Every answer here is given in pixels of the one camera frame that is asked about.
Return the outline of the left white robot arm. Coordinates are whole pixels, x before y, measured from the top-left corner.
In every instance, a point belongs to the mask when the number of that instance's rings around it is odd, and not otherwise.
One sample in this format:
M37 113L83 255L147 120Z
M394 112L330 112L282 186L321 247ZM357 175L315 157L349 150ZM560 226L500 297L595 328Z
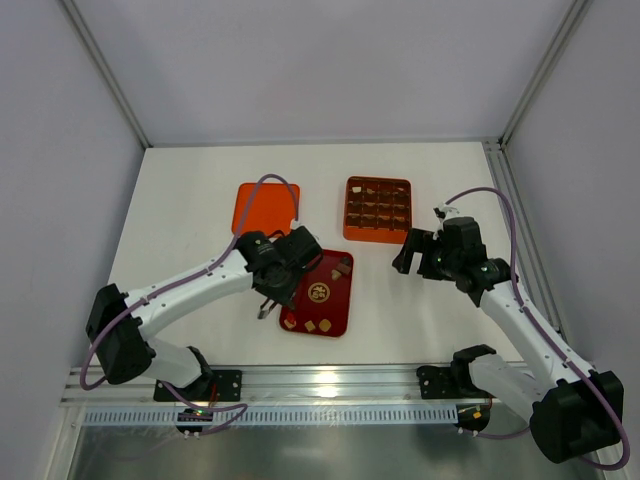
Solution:
M292 307L300 281L322 258L320 244L304 226L274 239L252 231L233 238L209 262L166 281L128 292L109 284L97 292L86 324L89 356L110 385L145 377L198 396L213 382L211 367L197 348L162 341L159 333L208 304L249 290L265 297L262 315L275 305Z

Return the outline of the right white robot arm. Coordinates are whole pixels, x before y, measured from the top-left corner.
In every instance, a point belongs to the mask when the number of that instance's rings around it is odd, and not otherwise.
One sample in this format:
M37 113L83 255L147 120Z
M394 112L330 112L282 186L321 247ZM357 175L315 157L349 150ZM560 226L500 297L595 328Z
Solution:
M486 253L471 217L445 220L436 232L412 228L393 260L400 274L421 257L418 275L449 281L490 317L529 368L523 373L492 347L454 353L450 385L465 397L489 394L524 419L539 450L562 463L616 444L626 445L624 387L611 371L597 372L569 347L518 288L511 266Z

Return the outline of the metal tongs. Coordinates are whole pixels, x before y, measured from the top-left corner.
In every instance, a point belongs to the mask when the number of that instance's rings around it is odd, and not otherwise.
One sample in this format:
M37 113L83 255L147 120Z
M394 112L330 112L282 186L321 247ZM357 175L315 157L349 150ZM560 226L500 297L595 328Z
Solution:
M259 307L257 319L258 320L266 319L277 306L278 306L277 301L266 298L265 301Z

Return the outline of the orange box lid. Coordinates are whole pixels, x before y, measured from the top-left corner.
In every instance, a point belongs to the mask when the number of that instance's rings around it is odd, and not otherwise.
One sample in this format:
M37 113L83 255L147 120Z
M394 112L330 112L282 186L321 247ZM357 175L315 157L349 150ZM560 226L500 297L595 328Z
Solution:
M250 231L261 231L264 234L282 232L288 234L291 222L295 218L295 205L300 197L300 187L291 184L296 200L293 200L287 187L281 183L261 185L249 209L248 216L240 234Z

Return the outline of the orange chocolate box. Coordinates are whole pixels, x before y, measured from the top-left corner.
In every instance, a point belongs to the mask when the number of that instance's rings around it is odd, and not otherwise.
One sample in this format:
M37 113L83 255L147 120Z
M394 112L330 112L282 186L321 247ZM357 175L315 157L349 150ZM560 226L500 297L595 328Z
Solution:
M361 187L359 194L353 187ZM343 237L348 241L403 244L412 227L411 183L406 179L351 176L346 181Z

